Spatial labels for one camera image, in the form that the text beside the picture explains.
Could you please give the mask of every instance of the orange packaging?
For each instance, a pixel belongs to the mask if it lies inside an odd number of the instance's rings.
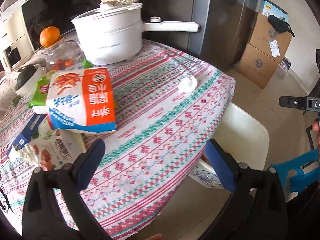
[[[107,68],[54,73],[46,107],[52,129],[89,133],[116,130],[114,97]]]

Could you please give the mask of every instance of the glass jar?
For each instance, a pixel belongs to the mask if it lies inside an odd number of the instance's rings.
[[[77,41],[60,38],[47,47],[46,66],[48,70],[63,70],[79,63],[83,51]]]

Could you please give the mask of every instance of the green vegetable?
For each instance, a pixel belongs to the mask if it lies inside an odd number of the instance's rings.
[[[45,101],[48,96],[49,85],[50,85],[50,80],[47,79],[46,76],[43,76],[36,83],[36,91],[35,91],[35,94],[33,95],[32,100],[29,103],[29,107],[45,106]]]
[[[15,85],[14,89],[16,91],[19,90],[25,83],[27,83],[27,81],[33,76],[36,71],[37,69],[34,66],[26,66],[17,77],[17,84]]]

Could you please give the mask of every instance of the tiled floor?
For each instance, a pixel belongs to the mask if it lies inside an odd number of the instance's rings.
[[[305,91],[290,75],[278,68],[265,89],[230,69],[228,75],[236,79],[236,93],[232,102],[261,122],[270,136],[265,167],[292,159],[310,149],[306,127],[316,114],[281,108],[281,95],[306,96]],[[225,190],[207,189],[193,179],[187,179],[172,196],[161,214],[150,225],[131,236],[144,240],[161,233],[164,240],[196,240],[211,224],[229,197]]]

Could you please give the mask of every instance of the refrigerator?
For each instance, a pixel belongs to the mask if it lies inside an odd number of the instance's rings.
[[[198,33],[146,32],[157,41],[198,57],[222,71],[241,59],[255,19],[258,0],[141,0],[143,20],[192,21]]]

